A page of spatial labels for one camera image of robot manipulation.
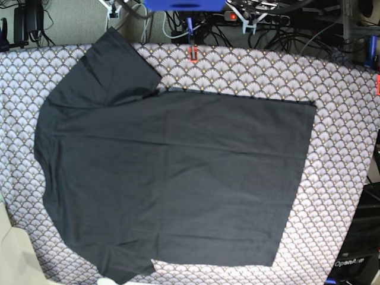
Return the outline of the black T-shirt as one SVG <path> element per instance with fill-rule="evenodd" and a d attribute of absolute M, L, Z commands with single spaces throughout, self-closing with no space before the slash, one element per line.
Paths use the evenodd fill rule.
<path fill-rule="evenodd" d="M 273 264 L 316 107 L 183 91 L 109 29 L 47 96 L 34 156 L 65 244 L 122 284 L 152 260 Z"/>

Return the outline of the red and blue clamp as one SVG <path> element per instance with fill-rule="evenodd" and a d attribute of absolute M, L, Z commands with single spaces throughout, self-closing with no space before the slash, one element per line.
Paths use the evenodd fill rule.
<path fill-rule="evenodd" d="M 197 62 L 198 61 L 198 53 L 197 53 L 197 47 L 195 45 L 195 40 L 194 40 L 194 27 L 193 27 L 193 23 L 192 23 L 192 18 L 187 17 L 186 22 L 188 25 L 189 60 L 191 62 Z"/>

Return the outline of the fan-patterned grey tablecloth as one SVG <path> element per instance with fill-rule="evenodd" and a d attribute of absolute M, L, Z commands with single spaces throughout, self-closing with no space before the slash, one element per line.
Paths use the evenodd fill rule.
<path fill-rule="evenodd" d="M 43 276 L 95 284 L 96 268 L 65 246 L 42 196 L 34 130 L 45 97 L 89 45 L 1 54 L 1 195 L 13 226 L 25 230 Z M 322 284 L 352 223 L 379 130 L 377 76 L 322 59 L 232 47 L 137 44 L 161 75 L 160 90 L 312 102 L 317 107 L 300 186 L 271 267 L 216 267 L 155 262 L 137 282 L 159 284 Z"/>

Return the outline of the white object at bottom edge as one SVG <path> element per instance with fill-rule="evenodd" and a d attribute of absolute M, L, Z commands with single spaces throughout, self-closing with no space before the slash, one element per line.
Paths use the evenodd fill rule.
<path fill-rule="evenodd" d="M 112 279 L 103 277 L 97 280 L 97 285 L 117 285 L 117 284 Z"/>

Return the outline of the red clamp at right edge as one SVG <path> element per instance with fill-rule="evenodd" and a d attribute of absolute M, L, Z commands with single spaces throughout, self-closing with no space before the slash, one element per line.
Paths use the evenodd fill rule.
<path fill-rule="evenodd" d="M 377 81 L 376 81 L 376 94 L 380 95 L 380 75 L 379 74 L 377 76 Z"/>

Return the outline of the black device on floor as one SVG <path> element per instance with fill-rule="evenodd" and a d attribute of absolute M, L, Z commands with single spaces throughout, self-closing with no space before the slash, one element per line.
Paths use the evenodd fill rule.
<path fill-rule="evenodd" d="M 19 2 L 14 9 L 14 41 L 24 44 L 29 40 L 39 45 L 43 32 L 44 9 L 42 1 Z"/>

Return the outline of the black OpenArm box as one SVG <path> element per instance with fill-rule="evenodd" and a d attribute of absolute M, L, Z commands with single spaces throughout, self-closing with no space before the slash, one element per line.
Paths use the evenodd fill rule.
<path fill-rule="evenodd" d="M 379 183 L 364 186 L 325 284 L 372 284 L 379 277 Z"/>

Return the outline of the beige cardboard box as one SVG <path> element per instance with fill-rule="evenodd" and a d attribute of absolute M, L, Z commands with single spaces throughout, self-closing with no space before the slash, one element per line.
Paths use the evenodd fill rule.
<path fill-rule="evenodd" d="M 11 225 L 1 201 L 1 284 L 48 284 L 28 234 Z"/>

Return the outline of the blue plastic mount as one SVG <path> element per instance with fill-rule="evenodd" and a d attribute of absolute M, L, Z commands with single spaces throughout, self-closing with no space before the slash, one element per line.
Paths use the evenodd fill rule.
<path fill-rule="evenodd" d="M 221 11 L 225 0 L 145 0 L 152 11 Z"/>

